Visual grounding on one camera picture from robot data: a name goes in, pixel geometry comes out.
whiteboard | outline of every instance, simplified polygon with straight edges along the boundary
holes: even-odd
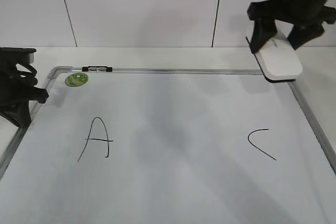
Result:
[[[287,83],[68,75],[0,181],[0,223],[336,222],[335,174]]]

white eraser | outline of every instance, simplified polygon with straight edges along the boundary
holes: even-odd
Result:
[[[253,26],[247,29],[250,41]],[[272,81],[293,80],[302,74],[303,67],[295,50],[285,35],[278,30],[276,36],[269,39],[255,54],[264,75]]]

